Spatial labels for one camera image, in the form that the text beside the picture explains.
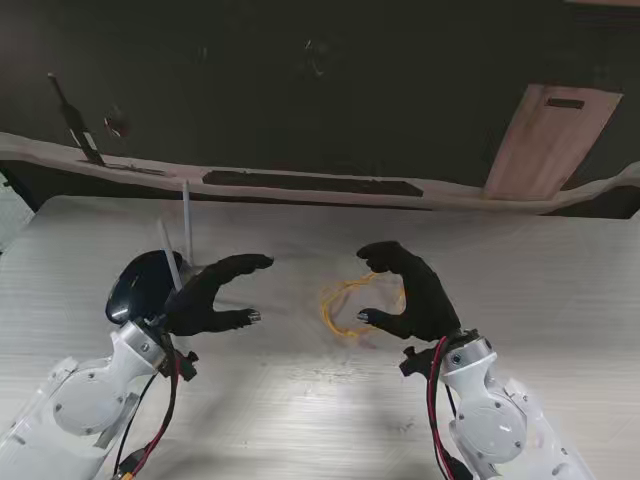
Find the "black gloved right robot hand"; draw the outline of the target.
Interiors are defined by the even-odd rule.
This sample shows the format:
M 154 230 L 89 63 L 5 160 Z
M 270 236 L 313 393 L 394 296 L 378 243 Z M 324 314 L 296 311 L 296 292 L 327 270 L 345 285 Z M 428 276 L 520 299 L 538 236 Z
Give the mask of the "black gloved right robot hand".
M 374 273 L 390 272 L 401 277 L 405 307 L 400 314 L 374 308 L 358 313 L 358 319 L 400 339 L 415 337 L 435 341 L 460 329 L 461 324 L 434 270 L 397 241 L 366 245 L 357 251 Z

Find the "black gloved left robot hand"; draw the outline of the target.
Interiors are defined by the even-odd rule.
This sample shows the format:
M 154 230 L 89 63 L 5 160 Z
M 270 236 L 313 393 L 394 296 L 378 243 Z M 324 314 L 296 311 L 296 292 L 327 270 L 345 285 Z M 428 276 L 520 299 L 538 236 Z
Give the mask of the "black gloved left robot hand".
M 179 337 L 222 333 L 253 325 L 261 314 L 252 308 L 216 311 L 219 290 L 235 278 L 271 267 L 274 259 L 263 254 L 240 254 L 206 266 L 166 304 L 164 328 Z

